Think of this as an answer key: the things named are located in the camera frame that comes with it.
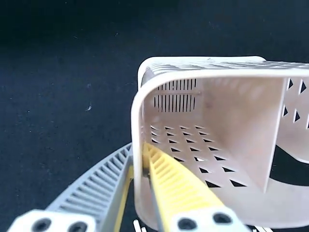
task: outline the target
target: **basket floor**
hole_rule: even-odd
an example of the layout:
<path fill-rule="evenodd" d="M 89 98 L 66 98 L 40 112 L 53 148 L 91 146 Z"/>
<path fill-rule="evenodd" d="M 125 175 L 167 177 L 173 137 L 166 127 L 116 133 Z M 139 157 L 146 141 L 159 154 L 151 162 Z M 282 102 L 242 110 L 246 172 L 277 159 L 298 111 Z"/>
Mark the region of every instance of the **basket floor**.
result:
<path fill-rule="evenodd" d="M 180 161 L 210 188 L 256 187 L 203 124 L 153 123 L 148 126 L 146 140 Z"/>

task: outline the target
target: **white plastic basket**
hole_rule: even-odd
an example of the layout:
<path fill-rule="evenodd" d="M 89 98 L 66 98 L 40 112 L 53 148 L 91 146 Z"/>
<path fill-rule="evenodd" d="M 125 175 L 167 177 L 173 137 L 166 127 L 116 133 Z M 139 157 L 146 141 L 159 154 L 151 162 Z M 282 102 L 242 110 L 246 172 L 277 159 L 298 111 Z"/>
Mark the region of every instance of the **white plastic basket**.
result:
<path fill-rule="evenodd" d="M 205 181 L 244 223 L 308 225 L 309 187 L 269 178 L 288 79 L 305 80 L 308 67 L 260 57 L 144 61 L 131 109 L 139 217 L 157 229 L 142 172 L 142 144 L 149 142 Z"/>
<path fill-rule="evenodd" d="M 277 144 L 296 160 L 309 163 L 308 79 L 292 77 L 284 96 Z"/>

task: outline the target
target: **black cloth backdrop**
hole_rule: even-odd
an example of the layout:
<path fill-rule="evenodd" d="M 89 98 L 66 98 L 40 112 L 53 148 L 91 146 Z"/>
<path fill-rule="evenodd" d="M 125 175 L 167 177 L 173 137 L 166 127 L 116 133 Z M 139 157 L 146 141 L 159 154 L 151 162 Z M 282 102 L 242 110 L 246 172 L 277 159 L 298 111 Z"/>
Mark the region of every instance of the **black cloth backdrop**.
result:
<path fill-rule="evenodd" d="M 0 231 L 131 141 L 143 60 L 309 62 L 308 12 L 305 0 L 0 2 Z M 308 173 L 276 149 L 272 178 L 308 185 Z M 122 230 L 133 231 L 136 217 L 131 187 Z"/>

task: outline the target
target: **black fabric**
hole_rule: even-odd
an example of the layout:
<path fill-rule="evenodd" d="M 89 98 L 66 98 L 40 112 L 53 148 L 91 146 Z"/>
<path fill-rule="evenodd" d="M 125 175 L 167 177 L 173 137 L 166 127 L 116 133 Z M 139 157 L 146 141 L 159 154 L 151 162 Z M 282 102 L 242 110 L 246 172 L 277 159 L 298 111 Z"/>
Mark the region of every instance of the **black fabric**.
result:
<path fill-rule="evenodd" d="M 257 55 L 309 62 L 308 10 L 305 0 L 2 1 L 0 231 L 44 209 L 131 141 L 143 60 Z M 282 154 L 272 176 L 308 185 L 307 166 L 287 175 Z M 124 231 L 133 231 L 133 205 L 130 192 Z"/>

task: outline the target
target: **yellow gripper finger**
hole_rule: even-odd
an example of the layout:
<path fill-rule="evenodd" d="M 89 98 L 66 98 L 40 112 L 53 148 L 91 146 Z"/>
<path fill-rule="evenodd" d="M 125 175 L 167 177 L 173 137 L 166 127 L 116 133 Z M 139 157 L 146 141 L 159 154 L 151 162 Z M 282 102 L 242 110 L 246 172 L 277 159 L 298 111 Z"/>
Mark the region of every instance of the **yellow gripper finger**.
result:
<path fill-rule="evenodd" d="M 149 170 L 161 231 L 247 231 L 206 184 L 148 143 L 143 145 L 143 168 Z"/>

